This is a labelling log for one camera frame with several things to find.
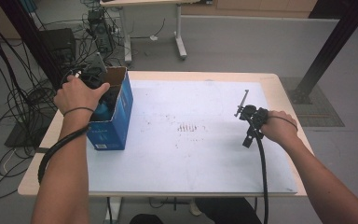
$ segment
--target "hand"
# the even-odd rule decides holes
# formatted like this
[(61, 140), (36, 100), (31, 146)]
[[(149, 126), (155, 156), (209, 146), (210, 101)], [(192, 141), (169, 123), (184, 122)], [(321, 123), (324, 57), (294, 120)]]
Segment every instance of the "hand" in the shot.
[(62, 89), (59, 89), (54, 97), (54, 104), (62, 113), (77, 107), (95, 110), (102, 95), (110, 88), (109, 83), (104, 83), (100, 88), (92, 90), (77, 77), (68, 76), (67, 80), (68, 82), (62, 84)]
[(267, 124), (261, 127), (261, 132), (282, 146), (298, 139), (296, 126), (297, 122), (285, 112), (269, 111)]

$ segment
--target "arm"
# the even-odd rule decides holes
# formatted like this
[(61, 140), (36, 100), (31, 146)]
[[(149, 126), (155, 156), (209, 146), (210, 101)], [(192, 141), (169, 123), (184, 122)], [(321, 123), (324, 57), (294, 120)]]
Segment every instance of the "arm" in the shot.
[[(54, 102), (62, 113), (85, 106), (95, 109), (109, 89), (105, 83), (89, 89), (80, 79), (68, 77)], [(60, 139), (84, 128), (92, 112), (74, 110), (63, 118)], [(34, 205), (33, 223), (89, 223), (89, 176), (85, 134), (63, 146), (49, 161)]]
[[(284, 112), (270, 111), (268, 116), (296, 124)], [(298, 138), (295, 127), (285, 120), (270, 118), (261, 131), (288, 153), (323, 223), (358, 223), (358, 198), (310, 153)]]

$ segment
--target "black pole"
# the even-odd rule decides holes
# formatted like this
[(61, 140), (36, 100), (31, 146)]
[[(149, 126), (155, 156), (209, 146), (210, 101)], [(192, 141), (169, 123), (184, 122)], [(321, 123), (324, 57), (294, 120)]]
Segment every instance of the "black pole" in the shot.
[(63, 74), (40, 38), (39, 30), (20, 0), (0, 0), (0, 6), (45, 72), (53, 88), (59, 89)]
[(309, 95), (316, 83), (336, 58), (353, 32), (358, 27), (358, 0), (352, 1), (350, 7), (339, 20), (332, 34), (327, 38), (306, 75), (298, 86), (289, 91), (289, 97), (294, 104), (309, 104)]

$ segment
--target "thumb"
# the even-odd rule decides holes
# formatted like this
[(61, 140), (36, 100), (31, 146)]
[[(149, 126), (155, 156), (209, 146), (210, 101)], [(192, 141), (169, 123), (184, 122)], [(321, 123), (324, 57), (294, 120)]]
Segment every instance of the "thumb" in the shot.
[(105, 82), (103, 85), (101, 85), (99, 88), (95, 89), (95, 91), (97, 92), (97, 94), (99, 95), (99, 97), (101, 97), (104, 93), (107, 92), (107, 90), (109, 90), (110, 88), (110, 84)]

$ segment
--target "forearm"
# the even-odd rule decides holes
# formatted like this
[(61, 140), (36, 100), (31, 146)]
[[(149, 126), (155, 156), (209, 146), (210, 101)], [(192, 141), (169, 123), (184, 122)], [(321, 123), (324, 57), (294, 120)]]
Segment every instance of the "forearm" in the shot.
[[(63, 120), (60, 139), (87, 124), (87, 115), (82, 112), (68, 114)], [(88, 222), (87, 217), (83, 217), (88, 215), (89, 195), (86, 141), (86, 135), (82, 134), (50, 159), (38, 192), (34, 222), (68, 223), (75, 218)]]
[(323, 223), (358, 223), (358, 198), (296, 139), (283, 146)]

